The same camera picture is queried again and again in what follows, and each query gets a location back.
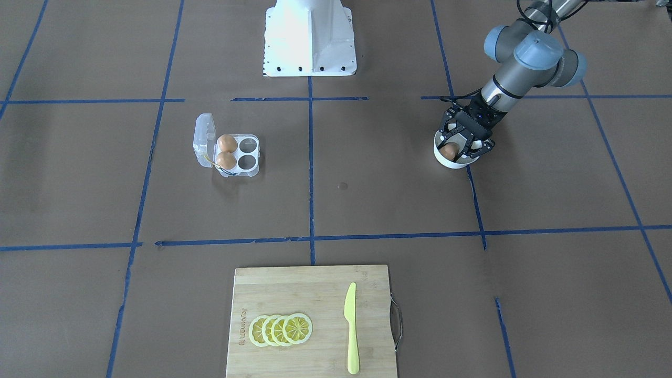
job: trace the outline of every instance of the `transparent lid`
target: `transparent lid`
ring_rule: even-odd
[[[194,129],[194,153],[196,160],[204,167],[212,167],[214,159],[214,121],[211,113],[203,113],[196,119]]]

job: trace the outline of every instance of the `yellow knife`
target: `yellow knife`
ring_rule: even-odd
[[[350,325],[350,332],[347,338],[347,371],[350,374],[357,374],[360,371],[360,352],[357,348],[357,326],[355,325],[355,292],[357,284],[350,283],[345,296],[345,308],[343,316]]]

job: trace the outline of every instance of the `egg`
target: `egg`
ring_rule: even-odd
[[[235,152],[238,149],[238,142],[230,135],[224,134],[217,139],[217,145],[222,152]]]
[[[455,161],[455,157],[460,152],[460,145],[455,142],[448,142],[439,150],[441,155],[450,161]]]
[[[236,158],[230,152],[220,152],[214,162],[224,169],[232,169],[236,166]]]

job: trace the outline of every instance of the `cutting board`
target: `cutting board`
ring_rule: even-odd
[[[360,372],[347,372],[345,294],[357,283],[356,319]],[[304,344],[260,348],[249,341],[249,322],[259,315],[302,312],[312,320]],[[387,265],[238,268],[228,338],[226,378],[396,378],[390,329]]]

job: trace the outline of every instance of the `lemon slice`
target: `lemon slice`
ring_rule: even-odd
[[[268,346],[269,344],[266,343],[263,339],[263,323],[264,321],[268,319],[268,315],[259,315],[257,316],[251,323],[250,327],[247,331],[250,341],[252,344],[259,346],[259,347],[264,347]]]
[[[271,315],[267,317],[261,325],[261,329],[263,330],[261,337],[263,338],[263,341],[270,346],[278,346],[278,343],[273,341],[272,328],[273,322],[279,317],[280,315]]]
[[[285,338],[285,335],[283,334],[282,331],[282,328],[285,326],[285,321],[287,320],[287,318],[289,317],[279,316],[278,318],[273,320],[273,326],[271,327],[271,336],[273,337],[273,341],[281,346],[292,345],[292,343]]]
[[[312,322],[304,313],[293,313],[287,317],[282,327],[282,335],[291,344],[303,344],[312,334]]]

